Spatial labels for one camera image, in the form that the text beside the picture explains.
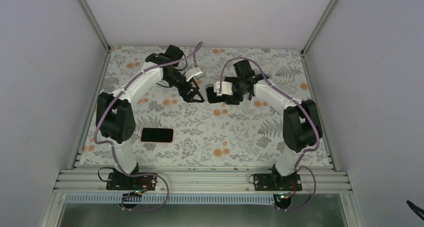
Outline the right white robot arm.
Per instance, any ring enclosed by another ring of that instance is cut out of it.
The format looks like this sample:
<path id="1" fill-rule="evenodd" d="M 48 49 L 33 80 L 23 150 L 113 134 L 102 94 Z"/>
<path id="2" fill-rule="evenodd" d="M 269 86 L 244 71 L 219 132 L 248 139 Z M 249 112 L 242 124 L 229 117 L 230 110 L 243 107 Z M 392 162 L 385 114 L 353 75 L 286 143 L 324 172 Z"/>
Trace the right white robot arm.
<path id="1" fill-rule="evenodd" d="M 282 191 L 295 182 L 295 175 L 305 154 L 316 151 L 320 146 L 323 130 L 317 105 L 311 99 L 300 101 L 285 93 L 262 68 L 258 69 L 259 73 L 255 73 L 251 67 L 256 64 L 254 60 L 236 57 L 235 61 L 233 66 L 236 76 L 227 78 L 221 71 L 219 80 L 213 84 L 213 91 L 218 97 L 224 97 L 228 105 L 240 102 L 244 95 L 250 95 L 264 100 L 279 111 L 286 147 L 265 180 L 269 187 Z"/>

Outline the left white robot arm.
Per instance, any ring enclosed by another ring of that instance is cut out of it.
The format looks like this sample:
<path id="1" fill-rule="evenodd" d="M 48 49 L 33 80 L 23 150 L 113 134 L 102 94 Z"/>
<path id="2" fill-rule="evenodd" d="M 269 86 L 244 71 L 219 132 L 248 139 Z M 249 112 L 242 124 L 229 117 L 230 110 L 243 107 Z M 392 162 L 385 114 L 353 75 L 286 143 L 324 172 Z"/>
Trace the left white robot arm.
<path id="1" fill-rule="evenodd" d="M 205 76 L 196 62 L 196 53 L 201 47 L 200 42 L 189 55 L 174 45 L 169 45 L 164 53 L 152 53 L 123 86 L 111 93 L 101 92 L 97 97 L 93 140 L 97 145 L 110 145 L 114 172 L 124 188 L 134 189 L 141 176 L 131 144 L 136 129 L 133 102 L 165 81 L 177 89 L 186 103 L 203 103 L 205 99 L 196 82 Z"/>

